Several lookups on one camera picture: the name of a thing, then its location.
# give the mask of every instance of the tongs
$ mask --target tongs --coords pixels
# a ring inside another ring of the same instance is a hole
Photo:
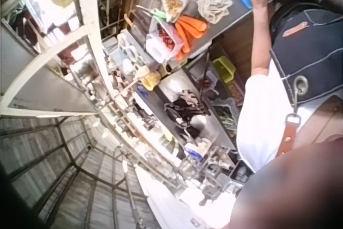
[[[149,8],[146,8],[144,6],[141,6],[141,5],[136,5],[136,7],[144,10],[144,13],[146,13],[148,16],[157,16],[159,18],[162,18],[162,19],[167,19],[167,16],[166,16],[166,13],[158,10],[157,8],[153,8],[153,9],[149,9]]]

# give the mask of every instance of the metal ring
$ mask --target metal ring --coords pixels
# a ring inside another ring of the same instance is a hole
[[[304,75],[298,75],[293,82],[294,91],[297,89],[298,96],[304,96],[309,89],[309,82]]]

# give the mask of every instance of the yellow container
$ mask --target yellow container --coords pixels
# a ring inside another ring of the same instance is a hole
[[[234,79],[236,68],[226,56],[221,56],[213,60],[212,63],[218,75],[226,84]]]

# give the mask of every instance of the person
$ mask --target person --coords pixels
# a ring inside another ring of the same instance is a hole
[[[237,148],[254,172],[290,143],[295,148],[343,134],[343,0],[316,1],[335,12],[318,4],[295,5],[275,22],[276,36],[271,38],[268,0],[251,0],[251,77],[238,120]],[[294,12],[299,6],[305,7]],[[333,99],[334,113],[323,111]]]

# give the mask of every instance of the plastic bag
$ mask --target plastic bag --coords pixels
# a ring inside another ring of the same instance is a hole
[[[179,15],[187,5],[187,0],[161,0],[167,15],[167,22],[176,22]]]
[[[198,4],[198,11],[209,23],[216,24],[223,16],[227,16],[227,10],[232,0],[194,0]]]

